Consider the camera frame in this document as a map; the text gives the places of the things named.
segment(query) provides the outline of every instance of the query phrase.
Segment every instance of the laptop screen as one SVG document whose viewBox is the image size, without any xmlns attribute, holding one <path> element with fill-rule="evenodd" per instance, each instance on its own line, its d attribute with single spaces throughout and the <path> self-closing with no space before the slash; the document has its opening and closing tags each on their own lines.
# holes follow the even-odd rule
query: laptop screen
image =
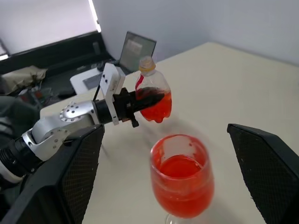
<svg viewBox="0 0 299 224">
<path fill-rule="evenodd" d="M 145 56 L 152 56 L 156 41 L 127 32 L 122 48 L 120 65 L 130 72 L 139 70 L 139 61 Z"/>
</svg>

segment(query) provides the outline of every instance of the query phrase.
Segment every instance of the bottle cap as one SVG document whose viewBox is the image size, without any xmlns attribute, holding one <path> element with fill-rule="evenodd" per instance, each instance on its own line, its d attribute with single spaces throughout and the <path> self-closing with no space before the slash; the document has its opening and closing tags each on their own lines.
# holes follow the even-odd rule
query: bottle cap
<svg viewBox="0 0 299 224">
<path fill-rule="evenodd" d="M 141 72 L 149 72 L 154 70 L 156 64 L 150 56 L 146 56 L 139 61 L 139 70 Z"/>
</svg>

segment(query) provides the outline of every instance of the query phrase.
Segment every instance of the red liquid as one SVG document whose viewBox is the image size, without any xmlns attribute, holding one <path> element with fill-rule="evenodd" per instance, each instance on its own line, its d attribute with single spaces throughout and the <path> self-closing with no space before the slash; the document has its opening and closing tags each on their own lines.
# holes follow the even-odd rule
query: red liquid
<svg viewBox="0 0 299 224">
<path fill-rule="evenodd" d="M 160 172 L 170 180 L 153 178 L 156 199 L 170 214 L 181 218 L 193 218 L 205 210 L 214 194 L 213 177 L 210 172 L 198 173 L 201 166 L 184 155 L 175 155 L 164 161 Z"/>
<path fill-rule="evenodd" d="M 154 120 L 157 123 L 161 123 L 164 118 L 168 118 L 170 116 L 171 105 L 171 92 L 168 92 L 159 103 L 140 112 L 146 120 Z"/>
</svg>

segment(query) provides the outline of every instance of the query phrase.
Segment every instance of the white bracket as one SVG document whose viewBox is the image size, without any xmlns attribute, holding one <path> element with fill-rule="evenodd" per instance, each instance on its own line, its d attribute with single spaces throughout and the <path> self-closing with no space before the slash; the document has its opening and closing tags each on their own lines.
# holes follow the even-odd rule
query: white bracket
<svg viewBox="0 0 299 224">
<path fill-rule="evenodd" d="M 113 95 L 120 94 L 125 78 L 126 75 L 123 73 L 121 68 L 116 67 L 115 65 L 110 63 L 105 64 L 102 78 L 100 81 L 100 88 L 102 89 L 102 93 L 108 106 L 114 125 L 118 125 L 119 121 L 113 105 Z"/>
</svg>

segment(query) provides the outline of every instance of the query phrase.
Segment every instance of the plastic bottle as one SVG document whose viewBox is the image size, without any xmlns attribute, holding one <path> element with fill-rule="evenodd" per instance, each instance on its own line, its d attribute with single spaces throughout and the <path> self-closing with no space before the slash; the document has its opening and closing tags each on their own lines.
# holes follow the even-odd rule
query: plastic bottle
<svg viewBox="0 0 299 224">
<path fill-rule="evenodd" d="M 164 98 L 156 105 L 141 111 L 143 117 L 161 123 L 171 114 L 171 90 L 163 74 L 155 70 L 156 65 L 150 56 L 140 60 L 139 70 L 141 74 L 136 82 L 136 98 L 142 99 L 150 94 L 163 93 Z"/>
</svg>

